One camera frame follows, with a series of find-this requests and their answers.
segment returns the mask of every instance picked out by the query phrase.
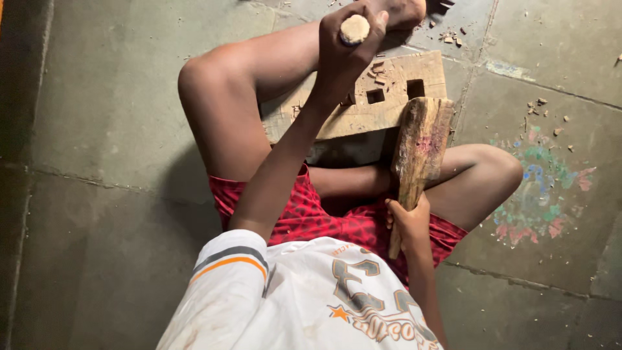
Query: wooden mallet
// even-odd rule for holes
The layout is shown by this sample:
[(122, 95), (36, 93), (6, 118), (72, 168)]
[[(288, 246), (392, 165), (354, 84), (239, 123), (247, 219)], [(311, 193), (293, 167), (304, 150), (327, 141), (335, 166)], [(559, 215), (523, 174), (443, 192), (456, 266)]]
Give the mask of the wooden mallet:
[[(417, 97), (404, 107), (391, 171), (399, 179), (397, 201), (406, 211), (415, 209), (427, 182), (440, 176), (453, 104), (444, 98)], [(397, 258), (401, 244), (393, 225), (389, 258)]]

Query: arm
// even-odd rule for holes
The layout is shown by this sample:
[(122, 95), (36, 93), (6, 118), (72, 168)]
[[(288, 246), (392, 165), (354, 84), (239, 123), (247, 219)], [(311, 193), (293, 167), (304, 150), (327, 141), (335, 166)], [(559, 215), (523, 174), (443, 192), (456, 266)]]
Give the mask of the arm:
[[(339, 27), (353, 14), (367, 18), (371, 28), (362, 44), (347, 47), (340, 42)], [(356, 1), (322, 19), (320, 59), (313, 90), (296, 120), (244, 188), (231, 217), (230, 230), (246, 229), (256, 232), (266, 242), (270, 239), (317, 133), (371, 62), (384, 38), (387, 20), (386, 11), (372, 15), (366, 0)]]
[(430, 247), (430, 203), (425, 193), (422, 193), (417, 207), (410, 212), (397, 201), (387, 199), (386, 204), (392, 215), (388, 221), (395, 221), (402, 236), (402, 250), (408, 265), (409, 292), (419, 304), (428, 328), (443, 348), (448, 349), (434, 280), (434, 261)]

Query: red patterned shorts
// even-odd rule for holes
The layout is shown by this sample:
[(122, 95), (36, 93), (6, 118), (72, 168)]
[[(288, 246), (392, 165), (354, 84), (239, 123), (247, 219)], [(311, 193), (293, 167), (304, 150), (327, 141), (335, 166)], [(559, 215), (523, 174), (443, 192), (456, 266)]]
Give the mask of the red patterned shorts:
[[(210, 188), (223, 228), (228, 226), (245, 185), (245, 182), (210, 176)], [(354, 243), (380, 256), (400, 281), (408, 285), (404, 253), (401, 252), (395, 260), (388, 256), (391, 231), (385, 226), (385, 198), (368, 206), (356, 207), (343, 217), (330, 216), (322, 209), (320, 196), (315, 192), (309, 171), (304, 165), (296, 178), (289, 202), (274, 226), (268, 245), (294, 240), (308, 241), (324, 236)], [(430, 214), (430, 245), (434, 267), (449, 256), (467, 233), (451, 222)]]

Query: bare foot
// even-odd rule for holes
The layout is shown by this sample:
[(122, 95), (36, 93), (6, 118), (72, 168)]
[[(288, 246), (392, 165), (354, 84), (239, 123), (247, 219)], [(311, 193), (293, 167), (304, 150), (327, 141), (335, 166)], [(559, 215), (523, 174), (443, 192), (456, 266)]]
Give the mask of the bare foot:
[(375, 13), (389, 13), (387, 31), (411, 30), (425, 17), (425, 0), (369, 0), (369, 5)]

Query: square hole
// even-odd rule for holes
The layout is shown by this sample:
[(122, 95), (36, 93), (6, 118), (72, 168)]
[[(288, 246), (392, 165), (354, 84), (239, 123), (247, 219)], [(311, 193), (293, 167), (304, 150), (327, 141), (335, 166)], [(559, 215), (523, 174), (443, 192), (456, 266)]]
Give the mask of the square hole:
[(367, 102), (370, 105), (382, 101), (384, 101), (384, 91), (381, 88), (367, 92)]
[(415, 97), (425, 97), (424, 81), (422, 79), (408, 80), (406, 82), (406, 93), (409, 100)]

